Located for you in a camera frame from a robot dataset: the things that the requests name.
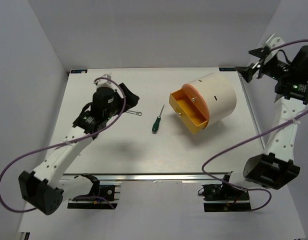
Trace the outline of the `white cylindrical drawer cabinet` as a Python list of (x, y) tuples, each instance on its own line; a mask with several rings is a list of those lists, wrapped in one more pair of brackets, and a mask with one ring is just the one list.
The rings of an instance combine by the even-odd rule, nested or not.
[(234, 111), (237, 104), (236, 92), (222, 73), (213, 72), (187, 84), (195, 87), (205, 99), (209, 110), (209, 126)]

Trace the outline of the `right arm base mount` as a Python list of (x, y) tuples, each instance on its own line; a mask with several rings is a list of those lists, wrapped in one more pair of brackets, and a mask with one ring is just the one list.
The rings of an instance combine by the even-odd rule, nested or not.
[(206, 213), (250, 212), (252, 210), (250, 196), (246, 191), (212, 178), (205, 179), (200, 184), (197, 195), (202, 197)]

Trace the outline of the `blue label sticker left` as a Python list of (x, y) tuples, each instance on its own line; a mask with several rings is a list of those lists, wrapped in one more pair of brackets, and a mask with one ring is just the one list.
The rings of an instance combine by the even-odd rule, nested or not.
[(87, 69), (72, 69), (70, 74), (86, 74), (87, 72)]

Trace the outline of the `orange top drawer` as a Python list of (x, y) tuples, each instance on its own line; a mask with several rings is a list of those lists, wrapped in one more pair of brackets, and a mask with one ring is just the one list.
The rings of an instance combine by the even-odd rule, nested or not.
[(191, 100), (191, 102), (195, 105), (198, 111), (205, 117), (207, 121), (210, 120), (210, 113), (208, 109), (208, 105), (200, 94), (200, 92), (191, 84), (186, 83), (181, 87), (182, 91), (185, 95)]

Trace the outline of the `yellow drawer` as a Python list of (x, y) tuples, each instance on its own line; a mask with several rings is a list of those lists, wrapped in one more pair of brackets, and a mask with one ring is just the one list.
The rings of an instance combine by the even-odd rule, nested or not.
[(208, 126), (209, 120), (205, 119), (182, 89), (170, 94), (169, 104), (193, 135)]

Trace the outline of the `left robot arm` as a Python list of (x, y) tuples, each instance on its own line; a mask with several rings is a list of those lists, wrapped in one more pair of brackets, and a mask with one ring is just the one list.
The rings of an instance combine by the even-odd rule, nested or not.
[(108, 121), (135, 107), (140, 98), (124, 83), (118, 91), (103, 83), (97, 87), (92, 101), (87, 103), (72, 123), (64, 144), (58, 146), (31, 172), (23, 171), (18, 177), (22, 198), (45, 215), (54, 213), (62, 202), (71, 199), (95, 200), (100, 198), (100, 181), (97, 177), (82, 173), (73, 179), (62, 176), (79, 154), (91, 144)]

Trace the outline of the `blue label sticker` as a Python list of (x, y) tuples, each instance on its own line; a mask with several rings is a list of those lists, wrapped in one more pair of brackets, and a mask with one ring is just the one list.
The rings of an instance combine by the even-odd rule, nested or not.
[(218, 70), (220, 72), (235, 72), (235, 68), (234, 67), (219, 67)]
[(70, 74), (86, 74), (87, 72), (87, 69), (72, 69)]

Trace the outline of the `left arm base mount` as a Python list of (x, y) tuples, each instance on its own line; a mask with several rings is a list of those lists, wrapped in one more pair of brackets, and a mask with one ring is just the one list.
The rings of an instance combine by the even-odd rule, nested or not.
[(105, 183), (96, 176), (82, 174), (91, 181), (92, 187), (89, 193), (76, 196), (68, 201), (68, 209), (87, 210), (115, 210), (120, 199), (121, 186), (118, 183)]

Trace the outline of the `aluminium table rail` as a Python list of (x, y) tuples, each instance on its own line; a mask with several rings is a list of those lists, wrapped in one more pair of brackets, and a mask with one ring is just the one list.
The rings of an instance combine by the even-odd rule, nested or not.
[(206, 182), (216, 181), (215, 178), (198, 173), (139, 173), (139, 174), (110, 174), (110, 173), (89, 173), (89, 175), (98, 178), (101, 182), (135, 182), (135, 181), (150, 181), (150, 182), (166, 182), (166, 181), (181, 181), (181, 182)]

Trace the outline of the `large green-handled screwdriver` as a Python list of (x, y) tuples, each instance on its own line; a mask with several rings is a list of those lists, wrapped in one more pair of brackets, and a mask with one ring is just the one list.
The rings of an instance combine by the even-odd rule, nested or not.
[(153, 134), (156, 134), (158, 132), (158, 129), (159, 129), (159, 126), (160, 126), (160, 121), (162, 119), (162, 113), (164, 111), (164, 107), (165, 107), (165, 104), (162, 106), (159, 115), (156, 117), (156, 120), (155, 120), (155, 122), (152, 125), (151, 132)]

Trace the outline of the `blue label sticker right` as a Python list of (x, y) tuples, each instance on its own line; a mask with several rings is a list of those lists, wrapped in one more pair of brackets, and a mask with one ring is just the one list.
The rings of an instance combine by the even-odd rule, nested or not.
[(220, 72), (235, 72), (235, 68), (234, 67), (219, 67), (218, 70)]

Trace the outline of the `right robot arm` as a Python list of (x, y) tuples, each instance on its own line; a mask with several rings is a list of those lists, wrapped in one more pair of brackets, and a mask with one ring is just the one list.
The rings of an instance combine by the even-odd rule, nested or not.
[(298, 118), (308, 105), (308, 45), (300, 48), (292, 61), (281, 61), (269, 47), (250, 50), (259, 62), (249, 66), (236, 66), (246, 82), (255, 73), (277, 81), (274, 92), (275, 117), (273, 130), (263, 152), (249, 158), (241, 172), (231, 172), (223, 177), (220, 195), (230, 200), (238, 189), (261, 186), (278, 190), (295, 179), (300, 167), (294, 163), (294, 143), (298, 130)]

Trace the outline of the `silver combination wrench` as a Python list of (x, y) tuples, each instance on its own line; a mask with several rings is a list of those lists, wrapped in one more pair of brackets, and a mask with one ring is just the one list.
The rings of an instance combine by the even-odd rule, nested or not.
[(142, 112), (139, 111), (132, 111), (132, 110), (127, 110), (126, 113), (128, 114), (133, 114), (133, 115), (137, 115), (137, 116), (142, 116)]

